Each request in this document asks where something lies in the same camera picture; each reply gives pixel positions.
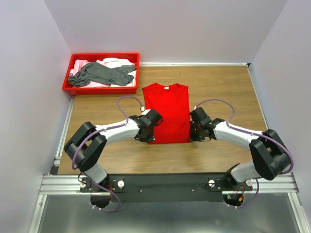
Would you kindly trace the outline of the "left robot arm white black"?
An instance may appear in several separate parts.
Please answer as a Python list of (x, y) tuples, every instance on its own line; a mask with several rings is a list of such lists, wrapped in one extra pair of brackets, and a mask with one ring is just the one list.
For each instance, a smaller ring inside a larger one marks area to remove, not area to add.
[(104, 147), (133, 138), (140, 142), (153, 142), (154, 127), (163, 122), (163, 117), (155, 109), (147, 109), (140, 116), (109, 124), (95, 126), (86, 122), (64, 146), (64, 151), (72, 160), (73, 169), (78, 169), (91, 180), (91, 186), (98, 192), (107, 188), (108, 174), (98, 163)]

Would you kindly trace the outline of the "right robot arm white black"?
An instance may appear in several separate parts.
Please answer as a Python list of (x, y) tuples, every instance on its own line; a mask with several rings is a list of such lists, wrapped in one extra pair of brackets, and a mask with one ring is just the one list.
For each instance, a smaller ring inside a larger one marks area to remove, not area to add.
[(223, 140), (247, 149), (252, 160), (236, 164), (223, 177), (215, 181), (214, 186), (235, 190), (251, 179), (273, 180), (285, 170), (293, 168), (293, 159), (276, 131), (252, 131), (216, 118), (214, 120), (197, 107), (190, 112), (190, 141), (202, 142), (206, 138)]

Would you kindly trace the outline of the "red t shirt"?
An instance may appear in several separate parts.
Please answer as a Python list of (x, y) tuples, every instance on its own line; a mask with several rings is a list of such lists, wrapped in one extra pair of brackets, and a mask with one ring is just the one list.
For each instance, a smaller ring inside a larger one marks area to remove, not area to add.
[(145, 107), (155, 109), (163, 122), (154, 127), (155, 140), (151, 144), (188, 143), (190, 136), (190, 106), (188, 87), (158, 83), (142, 89)]

